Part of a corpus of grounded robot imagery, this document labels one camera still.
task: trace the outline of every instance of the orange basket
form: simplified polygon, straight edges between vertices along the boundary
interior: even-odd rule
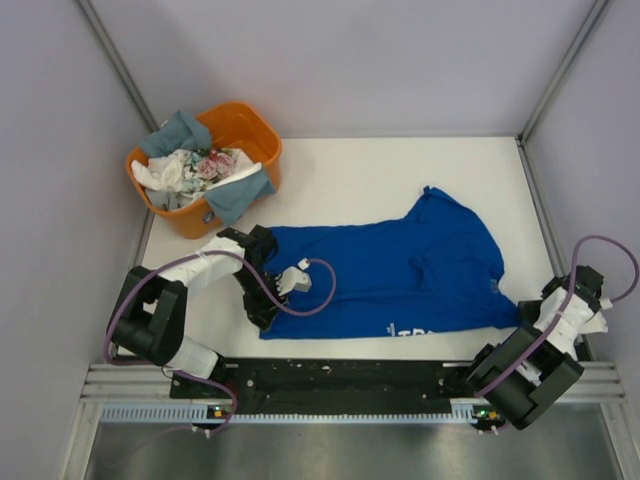
[[[276,190],[278,189],[282,140],[250,105],[242,102],[223,103],[197,115],[196,119],[209,129],[215,147],[241,148],[254,163],[262,163],[271,183]],[[147,207],[156,215],[165,218],[178,234],[185,238],[200,238],[222,223],[204,198],[196,200],[188,207],[171,212],[154,207],[144,193],[144,188],[133,175],[131,164],[134,160],[148,165],[149,157],[142,149],[136,147],[127,157],[127,174]]]

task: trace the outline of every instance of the blue towel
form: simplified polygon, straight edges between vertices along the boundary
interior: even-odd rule
[[[251,205],[251,202],[276,193],[264,168],[235,182],[213,188],[204,198],[222,223],[233,225]]]
[[[339,227],[275,227],[281,272],[302,258],[334,267],[333,301],[311,317],[278,313],[261,338],[355,338],[420,335],[518,323],[515,305],[498,290],[504,264],[482,221],[437,188],[399,220]],[[311,310],[331,287],[321,265],[313,286],[292,292],[290,307]]]
[[[211,148],[211,134],[192,115],[178,111],[160,130],[147,135],[140,148],[149,158],[166,157],[179,148],[193,151]]]

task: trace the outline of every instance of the gray floor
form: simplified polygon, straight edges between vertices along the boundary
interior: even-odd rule
[[[244,425],[208,441],[201,434],[170,433],[117,470],[100,459],[123,458],[163,428],[101,427],[86,480],[622,478],[595,405],[556,406],[526,431],[497,437],[478,436],[466,425]]]

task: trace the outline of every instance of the blue t-shirt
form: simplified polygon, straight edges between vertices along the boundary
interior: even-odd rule
[[[322,258],[336,271],[333,301],[310,317],[278,313],[261,338],[419,335],[516,326],[515,305],[498,290],[500,250],[482,221],[442,190],[425,188],[399,220],[338,227],[274,227],[278,253],[267,271]],[[313,286],[292,292],[290,308],[320,305],[331,289],[322,265]]]

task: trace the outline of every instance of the gray wall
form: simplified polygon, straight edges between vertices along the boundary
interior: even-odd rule
[[[144,130],[69,0],[0,15],[0,477],[53,478],[143,209]]]
[[[518,133],[593,0],[94,0],[162,122],[242,98],[287,137]]]
[[[602,233],[640,256],[640,2],[616,0],[586,46],[529,148],[569,254],[579,237]],[[584,260],[606,275],[607,290],[631,279],[626,258],[588,245]],[[596,338],[616,360],[640,413],[640,291],[610,313]]]

